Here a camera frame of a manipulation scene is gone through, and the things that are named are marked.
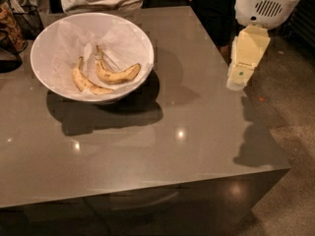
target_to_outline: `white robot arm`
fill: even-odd
[[[284,23],[299,1],[236,0],[236,20],[245,29],[232,43],[229,89],[244,89],[269,45],[268,30]]]

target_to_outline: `table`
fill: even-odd
[[[127,19],[147,33],[156,60],[148,81],[117,103],[48,91],[32,72],[31,42],[23,66],[0,74],[0,207],[188,186],[183,199],[188,189],[213,201],[245,197],[234,218],[224,216],[236,222],[290,168],[282,150],[245,93],[225,87],[227,66],[190,7]]]

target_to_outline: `bowl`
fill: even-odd
[[[104,62],[114,72],[136,63],[137,77],[129,82],[107,84],[98,79],[96,47],[103,50]],[[84,57],[83,74],[94,84],[112,89],[111,93],[79,91],[72,71]],[[31,47],[31,68],[49,90],[69,99],[89,103],[112,103],[138,88],[154,65],[154,50],[147,35],[135,24],[105,13],[83,13],[56,21],[43,30]]]

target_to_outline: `dark pants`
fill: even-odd
[[[216,46],[230,41],[235,0],[193,0],[191,7]]]

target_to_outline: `ventilation grille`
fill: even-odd
[[[263,0],[257,3],[255,8],[256,12],[264,17],[275,17],[283,10],[280,3],[268,0]]]

